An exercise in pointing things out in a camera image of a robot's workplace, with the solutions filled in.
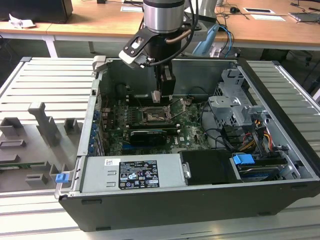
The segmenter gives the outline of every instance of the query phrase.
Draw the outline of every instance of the silver cylinder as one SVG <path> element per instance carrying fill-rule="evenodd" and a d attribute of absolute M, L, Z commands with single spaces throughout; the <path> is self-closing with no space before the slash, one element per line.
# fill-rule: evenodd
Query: silver cylinder
<path fill-rule="evenodd" d="M 184 5 L 172 8 L 159 8 L 143 3 L 144 25 L 150 31 L 167 34 L 177 31 L 184 20 Z"/>

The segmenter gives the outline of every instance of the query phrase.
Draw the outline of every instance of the blue cable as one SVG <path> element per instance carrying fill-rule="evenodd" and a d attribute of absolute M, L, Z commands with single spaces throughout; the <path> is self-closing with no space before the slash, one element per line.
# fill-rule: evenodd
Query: blue cable
<path fill-rule="evenodd" d="M 230 34 L 230 32 L 225 28 L 225 27 L 223 27 L 223 26 L 221 26 L 221 25 L 219 25 L 220 26 L 220 28 L 222 28 L 227 34 L 228 34 L 228 36 L 229 36 L 229 40 L 230 40 L 230 44 L 229 44 L 229 49 L 228 49 L 228 51 L 226 52 L 226 54 L 225 54 L 225 58 L 226 57 L 228 57 L 228 53 L 230 52 L 230 50 L 231 50 L 231 46 L 232 46 L 232 38 L 231 38 L 231 34 Z"/>

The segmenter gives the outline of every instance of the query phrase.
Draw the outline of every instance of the desk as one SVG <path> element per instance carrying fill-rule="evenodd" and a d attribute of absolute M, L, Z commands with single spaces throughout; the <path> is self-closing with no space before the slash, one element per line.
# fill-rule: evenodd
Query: desk
<path fill-rule="evenodd" d="M 55 41 L 126 43 L 138 30 L 143 13 L 122 12 L 123 4 L 95 0 L 72 0 L 73 12 L 66 24 L 36 23 L 36 28 L 16 29 L 0 22 L 0 34 L 7 39 L 44 40 L 51 57 L 58 57 Z"/>
<path fill-rule="evenodd" d="M 248 14 L 243 8 L 271 9 L 274 15 L 302 13 L 302 9 L 291 6 L 289 0 L 228 0 L 235 4 L 243 14 Z M 309 12 L 308 8 L 320 8 L 316 2 L 300 1 L 300 7 Z M 215 12 L 223 12 L 223 7 L 217 7 Z M 225 5 L 225 13 L 230 14 L 230 6 Z M 233 33 L 235 47 L 287 49 L 287 50 L 320 50 L 320 25 L 313 23 L 297 23 L 291 16 L 282 16 L 285 21 L 255 20 L 252 16 L 230 15 L 227 21 L 228 29 Z M 221 24 L 224 19 L 218 17 Z M 224 32 L 218 32 L 215 42 L 227 40 Z"/>
<path fill-rule="evenodd" d="M 277 15 L 287 15 L 289 12 L 302 10 L 291 6 L 289 0 L 228 0 L 236 4 L 241 12 L 243 7 L 272 9 Z M 57 57 L 55 41 L 85 41 L 93 52 L 92 42 L 126 43 L 139 27 L 142 13 L 121 12 L 121 3 L 109 2 L 97 4 L 95 0 L 72 0 L 73 14 L 67 24 L 37 23 L 37 28 L 14 29 L 7 22 L 0 22 L 0 34 L 4 38 L 44 40 L 51 57 Z M 300 2 L 300 6 L 319 8 L 319 3 Z M 225 7 L 229 13 L 230 6 Z M 234 34 L 234 47 L 314 50 L 320 51 L 320 25 L 296 23 L 290 16 L 284 16 L 285 21 L 255 20 L 247 15 L 231 15 L 227 25 Z M 215 42 L 224 44 L 227 36 L 218 32 Z"/>

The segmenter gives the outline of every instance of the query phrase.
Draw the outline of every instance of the power supply label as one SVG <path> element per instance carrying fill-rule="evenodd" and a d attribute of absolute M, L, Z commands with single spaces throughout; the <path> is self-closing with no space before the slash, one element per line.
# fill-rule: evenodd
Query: power supply label
<path fill-rule="evenodd" d="M 156 160 L 120 162 L 119 188 L 121 190 L 159 187 L 160 182 Z"/>

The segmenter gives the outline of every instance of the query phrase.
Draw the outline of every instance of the blue latch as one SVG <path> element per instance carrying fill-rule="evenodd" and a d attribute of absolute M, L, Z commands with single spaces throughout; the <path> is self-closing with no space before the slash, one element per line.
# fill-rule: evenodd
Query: blue latch
<path fill-rule="evenodd" d="M 255 164 L 255 160 L 251 154 L 236 154 L 233 157 L 233 161 L 236 165 L 238 164 Z"/>
<path fill-rule="evenodd" d="M 55 182 L 57 184 L 68 183 L 69 182 L 69 175 L 70 175 L 69 173 L 59 173 L 55 177 Z"/>

